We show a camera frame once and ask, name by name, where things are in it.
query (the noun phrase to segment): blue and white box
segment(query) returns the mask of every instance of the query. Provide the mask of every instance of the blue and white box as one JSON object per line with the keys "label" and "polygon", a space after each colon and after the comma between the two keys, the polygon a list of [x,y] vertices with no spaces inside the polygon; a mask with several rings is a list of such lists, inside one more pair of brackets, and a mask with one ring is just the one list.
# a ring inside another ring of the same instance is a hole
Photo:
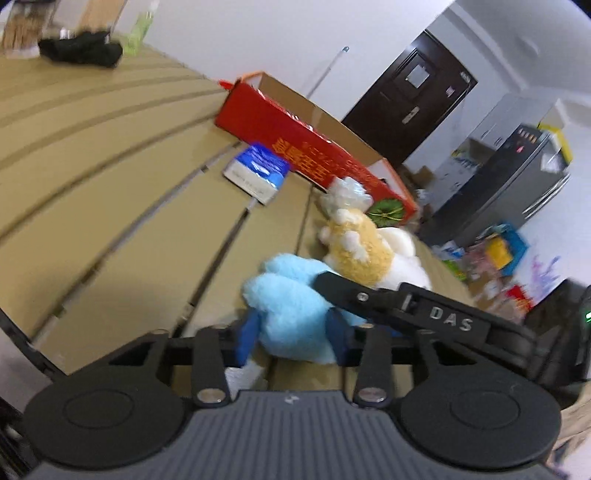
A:
{"label": "blue and white box", "polygon": [[289,162],[254,144],[229,163],[224,176],[266,205],[277,194],[289,171]]}

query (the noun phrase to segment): blue plush toy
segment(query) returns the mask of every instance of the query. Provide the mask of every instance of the blue plush toy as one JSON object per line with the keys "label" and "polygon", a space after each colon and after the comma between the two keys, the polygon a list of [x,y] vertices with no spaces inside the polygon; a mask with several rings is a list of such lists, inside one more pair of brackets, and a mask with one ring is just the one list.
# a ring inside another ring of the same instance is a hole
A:
{"label": "blue plush toy", "polygon": [[[264,273],[244,285],[246,302],[261,313],[260,340],[275,356],[320,364],[335,362],[324,333],[332,305],[311,285],[322,272],[334,272],[319,260],[282,254],[264,264]],[[343,312],[350,325],[365,323]]]}

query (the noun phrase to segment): green bottle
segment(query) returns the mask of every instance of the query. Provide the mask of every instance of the green bottle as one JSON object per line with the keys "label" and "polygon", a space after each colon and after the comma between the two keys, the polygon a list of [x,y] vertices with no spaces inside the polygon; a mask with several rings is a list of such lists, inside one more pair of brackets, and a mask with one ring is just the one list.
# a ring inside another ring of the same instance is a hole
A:
{"label": "green bottle", "polygon": [[139,49],[144,42],[145,36],[148,34],[148,29],[154,21],[154,14],[158,9],[160,0],[154,0],[150,4],[150,8],[147,12],[143,12],[139,15],[138,21],[131,29],[127,41],[123,47],[123,51],[126,55],[136,56],[139,53]]}

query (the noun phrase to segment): dark brown door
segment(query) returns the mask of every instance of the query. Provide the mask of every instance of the dark brown door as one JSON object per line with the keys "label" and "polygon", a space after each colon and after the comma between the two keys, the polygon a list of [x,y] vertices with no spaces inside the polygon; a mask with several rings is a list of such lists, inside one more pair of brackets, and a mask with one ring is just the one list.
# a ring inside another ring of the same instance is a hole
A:
{"label": "dark brown door", "polygon": [[423,32],[343,123],[398,167],[476,84],[448,49]]}

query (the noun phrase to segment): glass jar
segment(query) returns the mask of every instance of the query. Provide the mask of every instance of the glass jar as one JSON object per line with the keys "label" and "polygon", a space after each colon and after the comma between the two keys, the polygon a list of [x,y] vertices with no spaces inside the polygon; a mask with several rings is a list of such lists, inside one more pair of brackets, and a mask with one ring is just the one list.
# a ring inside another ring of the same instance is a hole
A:
{"label": "glass jar", "polygon": [[37,43],[47,26],[55,0],[16,0],[2,36],[2,49],[7,56],[38,55]]}

